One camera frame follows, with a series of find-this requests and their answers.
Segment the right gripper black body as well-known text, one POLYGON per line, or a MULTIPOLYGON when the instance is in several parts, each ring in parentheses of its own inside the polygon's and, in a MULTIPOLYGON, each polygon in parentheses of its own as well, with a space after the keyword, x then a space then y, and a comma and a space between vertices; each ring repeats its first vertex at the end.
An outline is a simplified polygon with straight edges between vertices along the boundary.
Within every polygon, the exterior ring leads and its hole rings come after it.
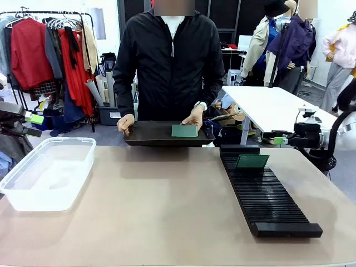
POLYGON ((289 135, 289 145, 299 148, 319 148, 322 138, 319 124, 298 122, 294 124, 294 132, 289 135))

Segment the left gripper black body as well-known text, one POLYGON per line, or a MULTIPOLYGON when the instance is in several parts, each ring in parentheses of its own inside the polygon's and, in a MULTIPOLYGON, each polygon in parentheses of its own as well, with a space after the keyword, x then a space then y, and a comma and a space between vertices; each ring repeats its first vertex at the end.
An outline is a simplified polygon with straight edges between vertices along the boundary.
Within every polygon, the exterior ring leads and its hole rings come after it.
POLYGON ((25 114, 23 106, 1 101, 1 134, 25 136, 27 130, 22 125, 25 114))

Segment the person's left hand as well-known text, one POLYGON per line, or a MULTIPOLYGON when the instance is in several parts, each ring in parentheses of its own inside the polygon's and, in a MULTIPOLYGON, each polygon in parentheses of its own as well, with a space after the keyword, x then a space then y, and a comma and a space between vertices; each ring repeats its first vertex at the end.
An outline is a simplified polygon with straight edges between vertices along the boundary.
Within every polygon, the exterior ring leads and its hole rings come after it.
POLYGON ((190 115, 187 118, 185 118, 181 122, 181 124, 182 125, 195 125, 197 130, 201 129, 202 122, 203 122, 202 117, 203 117, 204 111, 205 111, 205 106, 203 104, 200 103, 200 104, 196 105, 192 109, 190 115))

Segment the person's right hand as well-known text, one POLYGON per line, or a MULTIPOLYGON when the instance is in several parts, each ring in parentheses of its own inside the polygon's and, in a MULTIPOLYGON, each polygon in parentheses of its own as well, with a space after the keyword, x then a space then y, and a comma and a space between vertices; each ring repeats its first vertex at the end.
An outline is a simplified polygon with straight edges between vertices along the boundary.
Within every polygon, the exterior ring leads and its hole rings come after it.
POLYGON ((117 122, 117 128, 125 136, 129 136, 130 127, 135 123, 135 117, 133 114, 126 114, 121 117, 117 122))

